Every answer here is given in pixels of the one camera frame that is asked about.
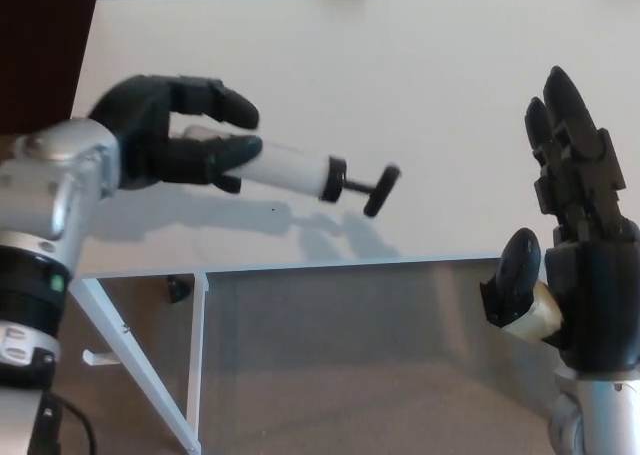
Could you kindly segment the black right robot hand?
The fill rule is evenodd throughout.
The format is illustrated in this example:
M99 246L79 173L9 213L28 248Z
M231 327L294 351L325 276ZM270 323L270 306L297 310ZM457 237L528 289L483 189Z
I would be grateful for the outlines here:
M619 206L626 184L610 134L559 66L524 123L539 208L556 220L553 245L541 249L526 227L512 235L479 286L485 318L554 347L576 372L631 371L639 363L639 227Z

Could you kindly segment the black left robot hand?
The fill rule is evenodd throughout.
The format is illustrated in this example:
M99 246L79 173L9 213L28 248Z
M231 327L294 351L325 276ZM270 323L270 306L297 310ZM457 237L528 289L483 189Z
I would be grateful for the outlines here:
M104 93L89 113L118 140L120 188L138 190L167 182L214 185L238 194L241 180L229 171L255 159L262 151L262 140L255 135L172 138L173 113L207 116L248 130L259 125L258 109L218 79L129 77Z

